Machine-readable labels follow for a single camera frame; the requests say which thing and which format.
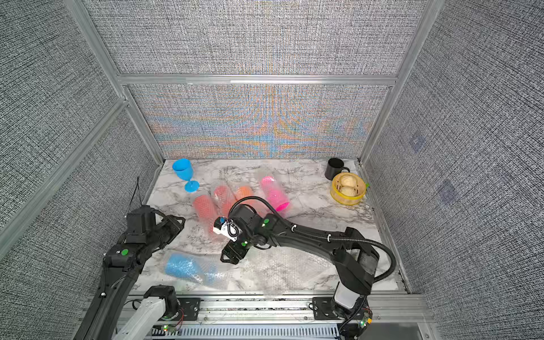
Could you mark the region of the blue wine glass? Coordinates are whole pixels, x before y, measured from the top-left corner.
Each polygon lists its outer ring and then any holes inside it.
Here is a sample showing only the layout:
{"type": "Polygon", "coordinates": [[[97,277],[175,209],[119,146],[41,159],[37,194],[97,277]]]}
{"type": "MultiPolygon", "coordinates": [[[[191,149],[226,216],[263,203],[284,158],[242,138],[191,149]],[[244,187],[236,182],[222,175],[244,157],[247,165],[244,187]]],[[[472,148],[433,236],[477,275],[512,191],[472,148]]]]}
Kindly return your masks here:
{"type": "Polygon", "coordinates": [[[164,273],[201,286],[223,288],[231,278],[225,264],[211,256],[171,253],[164,265],[164,273]]]}
{"type": "Polygon", "coordinates": [[[187,159],[177,160],[172,164],[172,169],[177,177],[185,181],[184,189],[188,193],[195,193],[200,188],[198,181],[193,180],[194,170],[191,162],[187,159]]]}

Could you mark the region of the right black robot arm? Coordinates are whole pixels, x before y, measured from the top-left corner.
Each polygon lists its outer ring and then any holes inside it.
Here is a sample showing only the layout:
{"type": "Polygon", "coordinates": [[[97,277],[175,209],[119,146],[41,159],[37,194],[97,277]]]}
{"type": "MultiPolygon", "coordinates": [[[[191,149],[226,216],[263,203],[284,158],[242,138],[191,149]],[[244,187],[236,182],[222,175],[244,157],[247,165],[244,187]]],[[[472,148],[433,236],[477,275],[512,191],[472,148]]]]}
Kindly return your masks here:
{"type": "Polygon", "coordinates": [[[226,217],[216,218],[212,230],[229,239],[221,253],[224,263],[238,264],[252,247],[288,247],[330,262],[339,277],[330,307],[343,319],[367,309],[373,285],[388,278],[397,267],[391,249],[365,238],[357,229],[327,232],[309,228],[276,211],[262,217],[242,203],[235,204],[226,217]]]}

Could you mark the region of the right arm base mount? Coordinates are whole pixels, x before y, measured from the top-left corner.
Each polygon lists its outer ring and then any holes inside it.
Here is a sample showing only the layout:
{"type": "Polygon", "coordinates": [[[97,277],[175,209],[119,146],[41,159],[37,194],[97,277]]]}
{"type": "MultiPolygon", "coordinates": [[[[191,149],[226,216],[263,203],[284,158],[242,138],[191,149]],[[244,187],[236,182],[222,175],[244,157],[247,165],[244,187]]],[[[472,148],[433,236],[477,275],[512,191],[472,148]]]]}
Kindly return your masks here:
{"type": "Polygon", "coordinates": [[[313,312],[315,320],[367,320],[373,318],[367,296],[359,297],[352,308],[340,306],[333,297],[314,297],[308,307],[313,312]]]}

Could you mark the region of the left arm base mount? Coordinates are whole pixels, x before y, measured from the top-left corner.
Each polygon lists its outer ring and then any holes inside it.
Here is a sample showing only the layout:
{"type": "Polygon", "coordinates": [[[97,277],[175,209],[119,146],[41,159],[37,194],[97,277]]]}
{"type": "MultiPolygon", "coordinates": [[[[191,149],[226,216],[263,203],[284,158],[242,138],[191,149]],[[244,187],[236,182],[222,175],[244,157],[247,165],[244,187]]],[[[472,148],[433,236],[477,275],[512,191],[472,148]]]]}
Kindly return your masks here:
{"type": "Polygon", "coordinates": [[[199,297],[178,297],[174,286],[158,285],[149,288],[143,295],[143,302],[150,298],[158,298],[164,303],[163,321],[196,321],[198,319],[201,299],[199,297]]]}

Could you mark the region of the bubble wrap sheet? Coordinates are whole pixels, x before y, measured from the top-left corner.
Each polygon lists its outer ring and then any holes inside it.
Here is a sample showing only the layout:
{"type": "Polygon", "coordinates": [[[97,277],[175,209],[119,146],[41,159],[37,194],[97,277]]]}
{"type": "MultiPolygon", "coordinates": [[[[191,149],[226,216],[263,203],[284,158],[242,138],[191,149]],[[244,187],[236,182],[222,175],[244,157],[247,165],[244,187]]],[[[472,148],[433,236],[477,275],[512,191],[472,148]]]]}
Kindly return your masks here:
{"type": "Polygon", "coordinates": [[[267,294],[288,291],[334,290],[339,282],[330,262],[287,247],[251,249],[232,270],[231,287],[267,294]]]}

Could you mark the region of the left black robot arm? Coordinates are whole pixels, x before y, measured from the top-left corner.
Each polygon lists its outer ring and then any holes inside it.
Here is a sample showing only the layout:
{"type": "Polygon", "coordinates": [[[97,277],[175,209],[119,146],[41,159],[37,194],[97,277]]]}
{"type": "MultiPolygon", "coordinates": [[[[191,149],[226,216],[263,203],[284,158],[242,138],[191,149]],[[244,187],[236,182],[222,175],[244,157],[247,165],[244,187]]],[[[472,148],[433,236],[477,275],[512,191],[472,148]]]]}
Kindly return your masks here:
{"type": "Polygon", "coordinates": [[[126,215],[127,230],[103,256],[99,288],[75,339],[110,339],[145,263],[184,229],[186,219],[143,205],[126,215]]]}

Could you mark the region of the red wine glass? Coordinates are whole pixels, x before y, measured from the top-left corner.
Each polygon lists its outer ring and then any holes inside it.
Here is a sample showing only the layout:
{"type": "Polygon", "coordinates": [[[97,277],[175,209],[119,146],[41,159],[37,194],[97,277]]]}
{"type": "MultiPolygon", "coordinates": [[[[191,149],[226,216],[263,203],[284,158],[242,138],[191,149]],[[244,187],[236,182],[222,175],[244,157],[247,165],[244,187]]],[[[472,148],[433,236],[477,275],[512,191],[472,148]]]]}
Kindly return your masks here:
{"type": "Polygon", "coordinates": [[[220,215],[227,217],[232,206],[237,202],[235,194],[227,184],[216,184],[212,188],[212,198],[217,204],[220,215]]]}

